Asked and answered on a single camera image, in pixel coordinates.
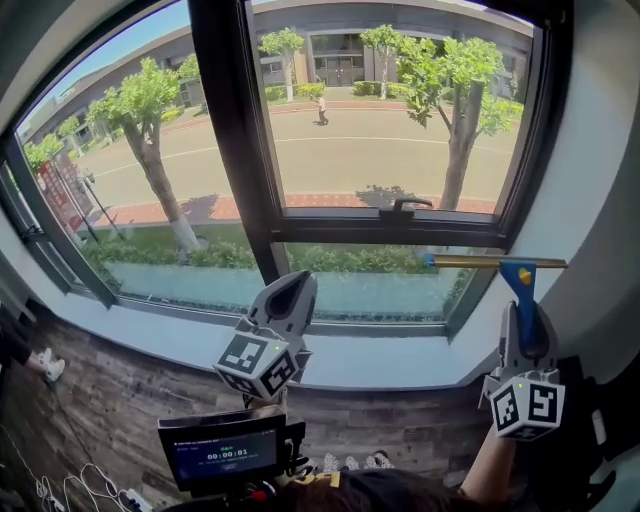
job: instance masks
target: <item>sky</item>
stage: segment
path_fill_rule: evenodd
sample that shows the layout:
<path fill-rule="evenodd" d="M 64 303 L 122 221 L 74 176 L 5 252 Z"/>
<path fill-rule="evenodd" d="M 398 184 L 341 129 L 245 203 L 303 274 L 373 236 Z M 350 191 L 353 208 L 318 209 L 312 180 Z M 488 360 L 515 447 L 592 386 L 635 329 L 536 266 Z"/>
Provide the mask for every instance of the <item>sky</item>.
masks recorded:
<path fill-rule="evenodd" d="M 26 129 L 31 116 L 38 110 L 38 107 L 51 96 L 59 97 L 66 89 L 78 81 L 78 79 L 104 66 L 108 66 L 121 57 L 137 50 L 141 46 L 158 39 L 169 32 L 178 30 L 190 24 L 189 11 L 185 0 L 181 0 L 160 11 L 156 11 L 151 16 L 140 20 L 135 25 L 127 28 L 114 38 L 107 41 L 100 48 L 86 57 L 75 68 L 67 73 L 49 93 L 32 109 L 29 116 L 22 122 L 19 131 Z"/>

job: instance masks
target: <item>building door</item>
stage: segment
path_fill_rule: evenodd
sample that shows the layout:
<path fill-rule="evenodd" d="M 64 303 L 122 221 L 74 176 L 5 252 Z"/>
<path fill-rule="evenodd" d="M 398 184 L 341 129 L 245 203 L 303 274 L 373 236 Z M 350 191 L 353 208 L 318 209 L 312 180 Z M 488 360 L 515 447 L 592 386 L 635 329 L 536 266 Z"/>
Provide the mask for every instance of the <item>building door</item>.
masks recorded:
<path fill-rule="evenodd" d="M 338 57 L 327 57 L 327 85 L 329 87 L 337 87 L 338 84 Z"/>
<path fill-rule="evenodd" d="M 350 87 L 353 85 L 351 57 L 327 57 L 327 85 Z"/>
<path fill-rule="evenodd" d="M 340 58 L 340 73 L 341 73 L 341 82 L 342 85 L 352 86 L 353 85 L 353 72 L 351 70 L 351 57 L 341 57 Z"/>

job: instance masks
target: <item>window frame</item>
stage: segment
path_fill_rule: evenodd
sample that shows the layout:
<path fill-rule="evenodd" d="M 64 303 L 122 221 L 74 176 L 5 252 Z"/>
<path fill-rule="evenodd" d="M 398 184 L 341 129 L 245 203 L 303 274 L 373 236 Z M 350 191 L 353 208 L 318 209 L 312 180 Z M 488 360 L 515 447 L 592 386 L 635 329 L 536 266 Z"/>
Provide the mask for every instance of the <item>window frame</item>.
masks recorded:
<path fill-rule="evenodd" d="M 28 235 L 20 212 L 0 174 L 0 202 L 30 252 L 63 293 L 93 295 L 106 307 L 233 325 L 237 316 L 163 306 L 114 295 L 91 269 L 49 209 L 24 157 L 16 128 L 33 105 L 73 66 L 114 35 L 173 3 L 135 0 L 88 32 L 63 54 L 21 104 L 0 139 L 0 152 L 43 232 Z M 495 253 L 512 246 L 542 181 L 555 144 L 568 87 L 573 41 L 569 2 L 489 0 L 487 7 L 535 21 L 525 108 L 514 155 L 494 214 L 416 210 L 410 221 L 388 222 L 374 208 L 287 208 L 262 87 L 260 55 L 249 0 L 187 0 L 194 50 L 220 155 L 249 245 L 265 284 L 289 271 L 285 243 L 356 243 L 487 247 Z M 237 144 L 242 140 L 246 144 Z M 59 260 L 48 245 L 64 258 Z M 64 263 L 87 286 L 64 275 Z M 347 336 L 443 336 L 451 338 L 487 289 L 492 275 L 476 272 L 444 324 L 313 323 L 309 334 Z"/>

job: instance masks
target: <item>white cable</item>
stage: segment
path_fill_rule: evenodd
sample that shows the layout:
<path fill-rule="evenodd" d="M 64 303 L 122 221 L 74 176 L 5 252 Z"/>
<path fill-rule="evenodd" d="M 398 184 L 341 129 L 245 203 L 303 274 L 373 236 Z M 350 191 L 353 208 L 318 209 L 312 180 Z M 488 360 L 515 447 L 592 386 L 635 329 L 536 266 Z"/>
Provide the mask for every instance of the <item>white cable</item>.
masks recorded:
<path fill-rule="evenodd" d="M 55 497 L 53 495 L 53 492 L 51 491 L 51 484 L 49 483 L 49 478 L 47 478 L 46 476 L 43 476 L 40 480 L 36 478 L 36 476 L 33 474 L 33 471 L 31 471 L 31 468 L 27 465 L 26 461 L 22 457 L 22 454 L 20 453 L 20 450 L 18 450 L 18 447 L 16 446 L 16 443 L 13 441 L 13 438 L 11 437 L 11 435 L 9 434 L 9 432 L 7 431 L 7 429 L 2 423 L 0 423 L 0 428 L 2 428 L 2 430 L 6 434 L 7 438 L 13 445 L 13 449 L 18 454 L 18 457 L 20 457 L 22 464 L 24 464 L 24 467 L 27 468 L 27 471 L 31 475 L 31 478 L 33 478 L 33 481 L 36 484 L 36 494 L 38 495 L 38 498 L 42 498 L 42 510 L 44 510 L 44 512 L 53 512 L 51 509 L 51 500 L 55 499 Z M 88 467 L 95 468 L 95 470 L 104 479 L 105 489 L 107 491 L 107 494 L 100 494 L 99 492 L 95 492 L 89 487 L 87 482 L 85 482 L 84 471 Z M 98 466 L 96 466 L 91 462 L 87 462 L 84 466 L 82 466 L 79 477 L 77 477 L 76 475 L 69 475 L 62 481 L 62 492 L 64 493 L 64 499 L 67 505 L 67 512 L 71 512 L 71 507 L 69 505 L 69 497 L 67 496 L 67 480 L 77 480 L 78 482 L 80 482 L 80 485 L 84 488 L 85 491 L 87 491 L 87 494 L 89 494 L 89 497 L 93 502 L 93 506 L 95 507 L 96 512 L 100 512 L 100 508 L 98 507 L 98 503 L 94 498 L 94 496 L 112 500 L 118 506 L 121 512 L 133 512 L 132 510 L 125 507 L 124 504 L 122 503 L 122 500 L 120 499 L 120 494 L 126 491 L 124 489 L 118 490 L 118 487 L 113 482 L 113 480 L 107 477 L 107 475 L 105 475 Z M 45 500 L 47 500 L 47 504 L 49 506 L 48 511 L 44 506 Z"/>

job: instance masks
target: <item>shrub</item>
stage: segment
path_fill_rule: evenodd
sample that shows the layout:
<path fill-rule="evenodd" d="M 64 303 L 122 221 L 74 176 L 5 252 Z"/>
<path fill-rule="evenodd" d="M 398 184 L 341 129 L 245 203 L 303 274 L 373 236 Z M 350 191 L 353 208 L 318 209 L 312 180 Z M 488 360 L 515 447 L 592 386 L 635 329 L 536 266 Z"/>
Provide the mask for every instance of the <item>shrub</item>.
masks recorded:
<path fill-rule="evenodd" d="M 179 265 L 178 251 L 173 247 L 139 247 L 127 242 L 87 243 L 82 252 L 101 275 L 108 274 L 108 263 L 146 265 Z M 375 249 L 333 250 L 312 245 L 302 255 L 290 254 L 293 269 L 315 272 L 372 272 L 395 274 L 431 274 L 438 270 L 427 267 L 410 247 L 382 246 Z M 194 267 L 256 268 L 253 253 L 232 242 L 216 241 L 207 249 L 192 251 L 189 264 Z"/>
<path fill-rule="evenodd" d="M 407 97 L 410 92 L 410 87 L 404 84 L 387 84 L 387 97 L 388 98 L 397 98 L 398 96 Z"/>
<path fill-rule="evenodd" d="M 368 80 L 353 82 L 353 94 L 355 96 L 380 96 L 380 82 Z"/>
<path fill-rule="evenodd" d="M 264 94 L 267 101 L 275 101 L 284 98 L 284 85 L 273 85 L 264 88 Z"/>
<path fill-rule="evenodd" d="M 99 146 L 103 141 L 104 139 L 95 138 L 95 139 L 91 139 L 87 145 L 89 146 L 89 149 L 93 149 Z"/>
<path fill-rule="evenodd" d="M 300 84 L 293 87 L 294 96 L 316 97 L 324 94 L 324 83 Z"/>
<path fill-rule="evenodd" d="M 380 96 L 380 82 L 365 80 L 362 82 L 353 82 L 354 96 Z M 396 84 L 387 82 L 387 98 L 396 98 L 398 96 L 406 96 L 409 93 L 409 86 L 404 84 Z"/>

